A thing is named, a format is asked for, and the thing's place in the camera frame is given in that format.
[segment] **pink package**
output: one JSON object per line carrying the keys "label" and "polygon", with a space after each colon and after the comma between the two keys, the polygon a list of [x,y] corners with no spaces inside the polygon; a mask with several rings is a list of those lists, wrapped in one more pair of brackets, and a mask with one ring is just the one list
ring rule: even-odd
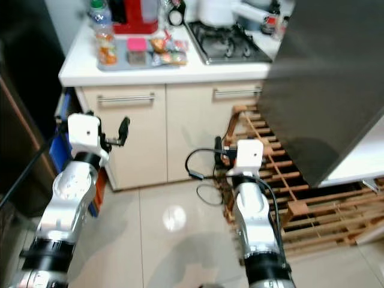
{"label": "pink package", "polygon": [[129,38],[127,40],[128,51],[146,51],[147,40],[145,38]]}

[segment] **gray refrigerator door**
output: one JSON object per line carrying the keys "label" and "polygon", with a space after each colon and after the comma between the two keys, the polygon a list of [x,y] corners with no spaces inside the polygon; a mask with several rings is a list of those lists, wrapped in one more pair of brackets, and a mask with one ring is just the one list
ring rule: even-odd
{"label": "gray refrigerator door", "polygon": [[318,186],[384,114],[384,1],[298,0],[259,109]]}

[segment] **red appliance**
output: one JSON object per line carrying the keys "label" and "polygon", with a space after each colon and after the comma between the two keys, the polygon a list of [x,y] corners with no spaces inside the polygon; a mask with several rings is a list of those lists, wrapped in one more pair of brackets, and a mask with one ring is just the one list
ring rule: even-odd
{"label": "red appliance", "polygon": [[158,28],[158,0],[121,0],[125,23],[114,23],[117,34],[151,34]]}

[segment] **tile floor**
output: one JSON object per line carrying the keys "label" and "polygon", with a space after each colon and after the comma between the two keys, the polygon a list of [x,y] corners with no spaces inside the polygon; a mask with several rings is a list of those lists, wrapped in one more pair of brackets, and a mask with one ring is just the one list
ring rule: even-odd
{"label": "tile floor", "polygon": [[[221,209],[197,198],[198,184],[107,191],[83,230],[70,288],[248,287]],[[384,241],[289,260],[297,288],[384,287]]]}

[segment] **wooden rack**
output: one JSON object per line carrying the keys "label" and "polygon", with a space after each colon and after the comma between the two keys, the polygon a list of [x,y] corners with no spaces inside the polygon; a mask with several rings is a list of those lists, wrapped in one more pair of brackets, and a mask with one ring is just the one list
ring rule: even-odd
{"label": "wooden rack", "polygon": [[[360,183],[310,188],[257,107],[235,106],[224,143],[235,146],[237,140],[249,138],[260,139],[265,146],[260,177],[276,194],[287,255],[353,245],[357,236],[384,223],[384,193]],[[384,190],[384,182],[377,184]],[[230,186],[225,179],[218,186],[226,204],[224,214],[233,223]]]}

